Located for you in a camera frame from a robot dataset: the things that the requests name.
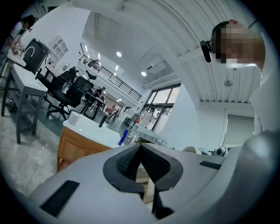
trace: glass door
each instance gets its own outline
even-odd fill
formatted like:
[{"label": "glass door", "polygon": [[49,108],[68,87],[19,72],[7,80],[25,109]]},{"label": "glass door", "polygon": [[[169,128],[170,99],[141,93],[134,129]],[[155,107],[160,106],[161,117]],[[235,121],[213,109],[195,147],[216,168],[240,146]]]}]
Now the glass door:
[{"label": "glass door", "polygon": [[154,124],[153,129],[152,129],[156,134],[161,134],[161,132],[169,118],[171,111],[172,111],[172,108],[163,108],[163,113],[161,113],[158,116],[157,121]]}]

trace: water bottle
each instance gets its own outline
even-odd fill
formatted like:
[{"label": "water bottle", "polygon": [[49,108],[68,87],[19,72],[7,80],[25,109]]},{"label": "water bottle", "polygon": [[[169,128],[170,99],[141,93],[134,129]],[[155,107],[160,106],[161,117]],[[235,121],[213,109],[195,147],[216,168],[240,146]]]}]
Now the water bottle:
[{"label": "water bottle", "polygon": [[126,129],[126,130],[124,131],[124,133],[123,133],[123,135],[122,135],[122,137],[121,137],[121,139],[120,139],[118,145],[122,145],[124,139],[125,139],[126,136],[127,136],[127,133],[128,133],[128,130]]}]

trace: wall shelf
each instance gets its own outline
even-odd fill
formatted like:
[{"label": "wall shelf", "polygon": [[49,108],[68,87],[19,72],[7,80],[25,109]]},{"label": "wall shelf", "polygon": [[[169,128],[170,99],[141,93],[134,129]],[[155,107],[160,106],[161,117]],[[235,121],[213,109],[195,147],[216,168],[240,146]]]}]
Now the wall shelf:
[{"label": "wall shelf", "polygon": [[51,49],[51,60],[53,61],[54,66],[69,51],[63,37],[60,35],[50,42],[49,48]]}]

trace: cabinet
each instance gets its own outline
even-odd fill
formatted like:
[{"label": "cabinet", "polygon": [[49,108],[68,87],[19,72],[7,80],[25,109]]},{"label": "cabinet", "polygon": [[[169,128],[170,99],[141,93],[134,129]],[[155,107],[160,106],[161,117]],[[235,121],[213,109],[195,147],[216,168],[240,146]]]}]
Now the cabinet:
[{"label": "cabinet", "polygon": [[83,137],[67,127],[63,127],[57,154],[57,171],[77,159],[111,149],[105,145]]}]

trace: railing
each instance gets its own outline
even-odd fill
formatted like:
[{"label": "railing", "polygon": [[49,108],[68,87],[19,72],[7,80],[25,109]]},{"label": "railing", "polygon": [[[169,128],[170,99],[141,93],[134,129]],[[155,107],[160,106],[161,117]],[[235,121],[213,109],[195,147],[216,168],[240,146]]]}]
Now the railing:
[{"label": "railing", "polygon": [[[79,61],[84,63],[85,65],[89,65],[89,63],[92,61],[85,55],[79,55]],[[137,93],[134,89],[132,89],[129,85],[127,85],[125,82],[120,80],[118,77],[114,76],[111,72],[109,72],[104,67],[100,66],[99,64],[93,62],[90,65],[92,70],[97,72],[98,74],[102,75],[104,78],[108,79],[110,82],[112,82],[114,85],[119,87],[121,90],[126,92],[128,95],[130,95],[132,98],[136,99],[137,101],[140,99],[141,95]]]}]

